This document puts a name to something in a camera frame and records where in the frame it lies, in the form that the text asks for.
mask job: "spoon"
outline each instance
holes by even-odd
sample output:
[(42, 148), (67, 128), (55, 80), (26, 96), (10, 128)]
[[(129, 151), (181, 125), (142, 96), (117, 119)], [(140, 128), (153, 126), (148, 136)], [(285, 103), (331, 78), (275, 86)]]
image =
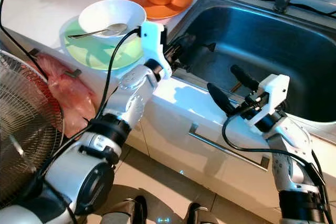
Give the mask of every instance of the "spoon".
[(108, 36), (119, 35), (123, 31), (125, 31), (127, 28), (128, 28), (127, 24), (117, 23), (117, 24), (109, 25), (108, 27), (106, 27), (103, 30), (93, 31), (93, 32), (87, 33), (87, 34), (68, 35), (68, 38), (70, 38), (70, 39), (79, 39), (79, 38), (84, 38), (84, 37), (90, 36), (92, 34), (101, 33), (103, 31), (109, 31), (108, 34), (107, 34)]

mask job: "electric fan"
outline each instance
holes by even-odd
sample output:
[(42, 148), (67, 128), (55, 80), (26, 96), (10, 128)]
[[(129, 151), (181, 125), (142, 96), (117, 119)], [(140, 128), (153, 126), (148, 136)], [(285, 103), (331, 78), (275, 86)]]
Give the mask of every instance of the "electric fan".
[(61, 108), (46, 79), (0, 50), (0, 208), (17, 198), (60, 147), (62, 130)]

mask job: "stainless steel sink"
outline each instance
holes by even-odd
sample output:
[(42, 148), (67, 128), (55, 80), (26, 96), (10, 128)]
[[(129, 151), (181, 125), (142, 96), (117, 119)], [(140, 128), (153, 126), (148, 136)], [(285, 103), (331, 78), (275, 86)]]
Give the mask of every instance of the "stainless steel sink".
[[(233, 64), (259, 81), (271, 73), (288, 75), (286, 112), (312, 131), (333, 134), (336, 30), (235, 0), (198, 0), (169, 39), (185, 33), (196, 39), (180, 59), (185, 70), (176, 77), (201, 88), (213, 82), (239, 102), (249, 90), (230, 93), (237, 84)], [(214, 52), (205, 47), (211, 43), (216, 43)]]

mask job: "white bowl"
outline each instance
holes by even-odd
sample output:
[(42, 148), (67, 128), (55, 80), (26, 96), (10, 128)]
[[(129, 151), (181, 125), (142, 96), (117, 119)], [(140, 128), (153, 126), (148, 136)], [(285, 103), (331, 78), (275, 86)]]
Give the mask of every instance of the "white bowl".
[(92, 35), (108, 45), (116, 45), (129, 31), (146, 20), (146, 11), (129, 0), (102, 0), (86, 7), (78, 18), (79, 26), (86, 32), (97, 31), (116, 23), (125, 23), (127, 30), (122, 35)]

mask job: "tile floor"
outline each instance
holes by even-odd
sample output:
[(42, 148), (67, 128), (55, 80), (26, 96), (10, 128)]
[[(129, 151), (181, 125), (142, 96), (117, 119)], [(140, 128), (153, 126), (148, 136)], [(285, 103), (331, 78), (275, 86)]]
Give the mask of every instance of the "tile floor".
[(148, 203), (147, 224), (157, 224), (159, 218), (169, 218), (167, 224), (184, 223), (191, 202), (211, 209), (219, 224), (262, 224), (269, 222), (191, 181), (139, 151), (125, 146), (117, 165), (113, 189), (106, 204), (88, 224), (98, 224), (99, 214), (108, 212), (125, 198), (143, 195)]

